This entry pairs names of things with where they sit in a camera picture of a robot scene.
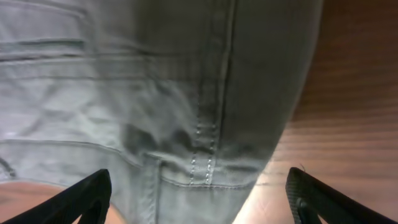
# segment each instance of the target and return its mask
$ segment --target wooden surface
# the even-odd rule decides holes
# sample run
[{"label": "wooden surface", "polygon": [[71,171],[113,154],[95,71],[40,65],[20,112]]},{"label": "wooden surface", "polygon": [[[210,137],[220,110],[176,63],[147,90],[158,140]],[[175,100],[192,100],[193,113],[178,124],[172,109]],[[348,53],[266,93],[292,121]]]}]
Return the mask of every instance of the wooden surface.
[{"label": "wooden surface", "polygon": [[302,99],[236,223],[293,224],[292,166],[398,221],[398,1],[325,0]]}]

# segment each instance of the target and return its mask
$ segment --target stitching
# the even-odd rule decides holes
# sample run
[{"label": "stitching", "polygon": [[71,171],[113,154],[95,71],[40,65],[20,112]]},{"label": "stitching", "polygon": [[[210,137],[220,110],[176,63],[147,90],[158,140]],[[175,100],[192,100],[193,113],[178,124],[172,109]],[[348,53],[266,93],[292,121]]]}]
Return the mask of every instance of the stitching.
[{"label": "stitching", "polygon": [[14,75],[6,75],[5,77],[1,77],[1,80],[34,80],[34,79],[40,79],[40,78],[53,78],[53,79],[77,79],[77,80],[120,80],[120,79],[128,79],[128,80],[157,80],[157,81],[176,81],[176,82],[197,82],[199,80],[213,80],[216,81],[215,78],[211,77],[197,77],[197,75],[194,75],[191,78],[182,78],[182,77],[168,77],[168,75],[162,75],[161,77],[150,77],[148,75],[143,75],[144,70],[146,68],[143,68],[147,66],[148,63],[150,64],[159,64],[161,66],[164,61],[170,60],[171,63],[178,62],[178,58],[156,58],[152,57],[155,62],[148,62],[147,61],[148,57],[143,57],[137,56],[136,58],[134,57],[125,57],[125,58],[103,58],[103,59],[98,59],[95,60],[95,58],[87,58],[87,57],[64,57],[64,58],[40,58],[37,60],[32,60],[32,59],[27,59],[27,60],[15,60],[15,61],[7,61],[7,62],[2,62],[0,61],[0,68],[2,67],[8,67],[8,66],[16,66],[20,65],[22,66],[21,69],[27,69],[26,66],[30,66],[29,69],[32,69],[31,66],[46,66],[46,65],[68,65],[69,63],[79,63],[79,65],[82,66],[90,66],[91,63],[121,63],[123,66],[133,66],[135,63],[137,64],[137,67],[134,69],[136,71],[134,74],[121,74],[118,76],[111,76],[107,77],[106,75],[104,76],[73,76],[73,75],[67,75],[67,76],[55,76],[55,75],[26,75],[26,76],[14,76]]},{"label": "stitching", "polygon": [[99,150],[103,152],[110,152],[110,153],[116,153],[119,155],[119,157],[127,162],[128,164],[132,165],[135,168],[141,169],[142,166],[139,164],[136,164],[135,162],[131,161],[128,159],[122,151],[119,151],[117,149],[114,149],[112,147],[106,147],[102,146],[100,144],[95,144],[91,142],[75,142],[75,141],[52,141],[52,140],[43,140],[43,141],[38,141],[38,140],[18,140],[18,139],[12,139],[12,140],[2,140],[0,141],[0,144],[55,144],[55,145],[61,145],[61,146],[73,146],[73,147],[80,147],[80,146],[85,146],[89,147],[90,149],[94,150]]},{"label": "stitching", "polygon": [[152,157],[148,154],[144,156],[145,168],[143,170],[143,184],[144,184],[144,206],[143,206],[143,220],[145,223],[157,223],[157,206],[158,206],[158,191],[159,191],[159,172],[160,161],[158,157]]},{"label": "stitching", "polygon": [[195,172],[196,157],[197,157],[197,152],[195,151],[193,153],[192,160],[191,160],[192,169],[191,169],[191,172],[190,172],[190,181],[189,181],[190,185],[193,184],[193,175],[194,175],[194,172]]},{"label": "stitching", "polygon": [[15,77],[15,78],[0,78],[1,81],[11,80],[40,80],[40,79],[54,79],[54,80],[90,80],[90,81],[118,81],[118,80],[153,80],[157,82],[197,82],[197,80],[171,79],[171,78],[154,78],[154,77],[56,77],[56,76],[37,76],[37,77]]},{"label": "stitching", "polygon": [[[216,151],[216,144],[215,144],[215,139],[216,139],[216,130],[217,126],[215,123],[211,126],[211,141],[210,141],[210,150],[212,152]],[[207,161],[207,172],[206,172],[206,184],[210,184],[210,175],[211,175],[211,162],[213,160],[213,156],[209,157],[209,160]]]},{"label": "stitching", "polygon": [[[211,2],[212,4],[210,5],[210,14],[211,15],[214,15],[214,13],[215,13],[215,6],[214,6],[214,2]],[[203,44],[203,48],[205,49],[204,50],[204,52],[211,52],[211,44],[210,44],[210,39],[211,39],[211,35],[212,35],[212,29],[213,29],[213,26],[214,26],[214,19],[213,19],[213,17],[211,17],[211,18],[209,18],[209,20],[208,20],[208,25],[209,25],[209,31],[208,31],[208,33],[207,33],[207,35],[204,35],[205,36],[205,39],[204,39],[204,44]],[[202,58],[201,58],[201,76],[200,76],[200,82],[199,82],[199,87],[198,87],[198,111],[197,111],[197,130],[196,130],[196,134],[197,134],[197,138],[196,138],[196,140],[195,140],[195,143],[196,143],[196,147],[198,147],[198,145],[199,145],[199,142],[198,142],[198,140],[199,140],[199,137],[200,137],[200,134],[201,134],[201,130],[200,130],[200,125],[201,125],[201,121],[200,121],[200,98],[201,98],[201,88],[202,88],[202,86],[205,86],[205,84],[206,84],[206,75],[204,75],[206,72],[207,72],[207,66],[208,66],[208,64],[206,63],[207,62],[207,59],[208,59],[208,57],[206,56],[206,54],[204,54],[204,56],[202,56]],[[211,156],[209,157],[209,160],[208,160],[208,170],[207,170],[207,172],[206,172],[206,183],[209,181],[209,164],[210,164],[210,162],[211,162]],[[190,182],[190,185],[189,186],[191,186],[191,187],[200,187],[200,186],[192,186],[192,184],[193,184],[193,181],[191,180],[191,182]]]},{"label": "stitching", "polygon": [[[214,2],[212,2],[212,12],[211,12],[211,15],[215,15],[215,13],[217,13],[217,10],[215,9],[215,4],[217,4],[217,2],[218,1],[214,1]],[[214,35],[214,28],[215,28],[215,23],[216,23],[216,21],[215,21],[215,19],[214,19],[214,17],[212,17],[212,19],[210,19],[210,32],[209,32],[209,35],[208,35],[208,39],[207,39],[207,49],[209,49],[210,47],[211,47],[211,43],[210,43],[210,37],[211,37],[211,35],[213,34]],[[210,170],[211,170],[211,161],[212,161],[212,158],[213,158],[213,156],[212,156],[212,152],[213,152],[213,150],[214,150],[214,139],[215,139],[215,137],[214,137],[214,134],[213,134],[213,131],[211,130],[211,136],[210,136],[210,139],[211,139],[211,142],[210,142],[210,155],[209,155],[209,158],[208,158],[208,160],[207,160],[207,170],[206,170],[206,175],[205,175],[205,184],[210,184]]]},{"label": "stitching", "polygon": [[[201,98],[200,88],[201,88],[201,85],[200,84],[199,84],[198,91],[197,91],[197,128],[196,128],[196,132],[195,132],[195,134],[196,134],[196,138],[195,138],[196,146],[194,146],[194,148],[198,146],[199,137],[200,137],[200,133],[201,133],[201,130],[200,130],[200,125],[201,125],[201,122],[200,122],[200,98]],[[194,149],[194,150],[195,151],[193,152],[193,156],[192,156],[192,160],[191,160],[192,168],[191,168],[191,172],[190,172],[190,182],[189,182],[190,185],[193,184],[193,178],[194,178],[194,173],[195,173],[195,165],[196,165],[196,159],[197,159],[197,150],[196,149]]]},{"label": "stitching", "polygon": [[66,15],[77,17],[80,20],[83,20],[84,17],[86,16],[86,12],[83,12],[81,10],[78,10],[77,8],[73,6],[67,6],[65,4],[60,4],[60,3],[52,3],[52,2],[27,2],[27,1],[7,1],[7,0],[1,0],[0,1],[1,5],[5,5],[7,7],[16,7],[18,9],[32,9],[32,10],[46,10],[46,11],[58,11],[61,13],[65,13]]},{"label": "stitching", "polygon": [[60,45],[57,46],[62,46],[62,44],[84,44],[84,39],[78,39],[78,38],[70,38],[70,37],[54,37],[54,38],[39,38],[39,39],[29,39],[29,40],[19,40],[17,42],[0,42],[0,46],[17,46],[20,47],[22,46],[37,46],[37,45],[48,45],[48,44],[58,44]]},{"label": "stitching", "polygon": [[179,55],[166,55],[166,56],[158,56],[158,55],[145,55],[145,54],[123,54],[123,53],[115,53],[115,54],[107,54],[107,53],[95,53],[95,54],[84,54],[84,56],[76,56],[76,57],[52,57],[52,58],[41,58],[40,60],[23,60],[19,62],[15,60],[13,62],[2,62],[1,66],[13,66],[13,65],[40,65],[44,63],[95,63],[97,61],[101,62],[136,62],[143,63],[146,62],[145,58],[153,58],[156,60],[156,63],[164,63],[169,61],[175,62],[190,62],[197,60],[197,55],[188,55],[188,56],[179,56]]},{"label": "stitching", "polygon": [[162,178],[163,183],[165,184],[170,184],[170,185],[174,185],[176,187],[180,187],[183,189],[203,189],[203,190],[209,190],[209,189],[223,189],[223,190],[243,190],[243,189],[251,189],[253,188],[255,182],[250,183],[250,184],[246,184],[246,185],[239,185],[239,186],[235,186],[235,187],[230,187],[230,186],[222,186],[222,185],[181,185],[181,184],[177,184],[175,182],[172,182],[172,180],[168,180],[165,178]]}]

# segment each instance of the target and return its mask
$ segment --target gray pants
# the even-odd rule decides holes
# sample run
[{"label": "gray pants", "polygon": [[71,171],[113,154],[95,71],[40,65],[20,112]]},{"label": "gray pants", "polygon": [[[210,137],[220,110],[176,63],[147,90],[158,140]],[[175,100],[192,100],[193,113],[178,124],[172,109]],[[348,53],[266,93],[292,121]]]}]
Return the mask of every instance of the gray pants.
[{"label": "gray pants", "polygon": [[0,0],[0,179],[109,169],[128,223],[231,223],[303,87],[321,0]]}]

